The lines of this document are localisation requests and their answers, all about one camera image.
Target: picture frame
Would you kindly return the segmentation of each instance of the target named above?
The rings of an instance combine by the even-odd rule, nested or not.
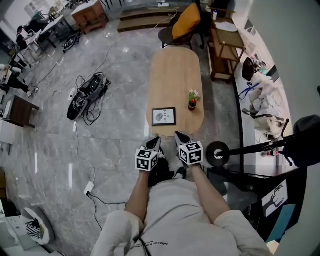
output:
[[[175,107],[160,107],[152,109],[152,126],[175,125],[177,125]]]

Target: marble floor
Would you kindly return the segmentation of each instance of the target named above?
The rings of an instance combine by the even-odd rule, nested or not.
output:
[[[0,155],[9,198],[20,209],[40,206],[57,238],[49,247],[67,256],[90,255],[100,234],[94,204],[84,194],[94,176],[91,164],[85,160],[90,160],[96,171],[92,193],[105,202],[126,202],[138,176],[135,150],[152,135],[146,123],[146,103],[152,57],[161,49],[159,29],[118,33],[118,23],[111,21],[105,29],[83,35],[80,43],[63,56],[61,46],[48,49],[49,55],[42,56],[26,76],[27,83],[36,85],[55,66],[38,85],[38,93],[29,99],[40,107],[32,113],[31,123],[36,128],[19,128],[10,156],[6,151]],[[205,147],[212,141],[239,147],[233,86],[211,82],[208,54],[200,49],[198,36],[192,45],[200,59],[205,111],[203,125],[194,136]],[[68,97],[76,78],[87,78],[103,61],[98,71],[106,74],[111,86],[100,118],[91,126],[82,119],[77,121],[78,155],[85,159],[80,160],[74,122],[67,119]],[[26,98],[23,91],[12,89],[10,93]],[[162,147],[174,168],[177,158],[173,138],[163,137]],[[230,160],[232,164],[238,162],[237,157]],[[232,184],[227,189],[232,208],[243,208],[239,202],[244,199],[254,200]],[[108,213],[124,206],[107,206],[98,201],[97,207],[97,219],[103,225]]]

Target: black bag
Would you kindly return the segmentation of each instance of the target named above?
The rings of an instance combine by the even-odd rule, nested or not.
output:
[[[242,77],[250,82],[254,74],[255,74],[255,65],[250,58],[246,58],[243,63]]]

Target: chair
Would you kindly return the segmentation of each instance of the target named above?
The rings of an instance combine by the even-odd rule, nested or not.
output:
[[[180,15],[175,16],[169,23],[167,28],[162,29],[159,34],[158,38],[162,42],[162,48],[165,48],[167,46],[183,46],[183,45],[189,45],[190,49],[192,50],[192,45],[191,45],[191,39],[194,36],[194,33],[196,31],[195,27],[192,31],[189,33],[174,39],[172,30],[174,25],[177,23],[179,20]]]

